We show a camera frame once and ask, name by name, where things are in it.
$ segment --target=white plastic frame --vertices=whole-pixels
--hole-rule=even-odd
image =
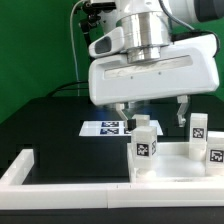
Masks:
[[[160,150],[185,143],[160,143]],[[223,206],[222,178],[149,184],[21,185],[33,165],[33,150],[23,150],[0,180],[0,209],[80,209],[161,206]]]

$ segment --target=white plastic housing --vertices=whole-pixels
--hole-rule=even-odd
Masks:
[[[194,0],[169,0],[172,14],[186,23],[198,23]]]
[[[109,38],[111,40],[111,50],[105,53],[98,54],[96,52],[96,44],[103,40],[104,38]],[[122,27],[117,27],[111,32],[107,33],[105,36],[96,40],[89,46],[89,54],[93,58],[106,57],[115,53],[119,53],[124,48],[124,32]]]
[[[213,35],[161,48],[161,59],[130,65],[126,55],[95,60],[89,70],[94,104],[140,101],[215,91],[219,76]]]
[[[117,21],[120,19],[144,12],[162,12],[158,0],[115,0],[117,7]],[[166,8],[170,11],[168,0],[164,0]]]

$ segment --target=black tabletop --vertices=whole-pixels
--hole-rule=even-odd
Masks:
[[[135,108],[158,120],[164,141],[187,141],[191,113],[208,113],[208,129],[224,131],[224,103],[214,96],[192,96],[185,128],[176,126],[175,98]],[[0,125],[0,175],[24,148],[34,148],[35,165],[24,184],[128,182],[129,136],[80,137],[84,121],[117,121],[109,107],[96,107],[88,97],[33,99]],[[4,223],[221,223],[219,208],[135,208],[52,211],[0,211]]]

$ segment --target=white block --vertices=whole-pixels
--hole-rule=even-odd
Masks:
[[[189,158],[196,161],[203,161],[206,157],[207,139],[207,114],[191,114]]]
[[[149,115],[142,115],[142,114],[135,114],[132,119],[136,119],[136,126],[149,126],[150,123],[150,116]]]
[[[132,132],[132,155],[135,168],[152,169],[157,151],[156,127],[138,127]]]
[[[224,175],[224,132],[208,132],[206,175]]]
[[[207,143],[189,144],[189,159],[195,161],[204,161],[206,158]]]

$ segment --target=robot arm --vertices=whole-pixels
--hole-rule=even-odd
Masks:
[[[118,24],[89,46],[90,55],[95,58],[89,69],[90,97],[94,104],[180,98],[215,91],[219,86],[214,60],[217,37],[202,36],[202,32],[194,31],[186,23],[223,17],[222,0],[90,0],[90,3],[96,8],[116,8],[116,18],[109,18]],[[189,28],[192,37],[173,41],[171,30],[177,24]]]

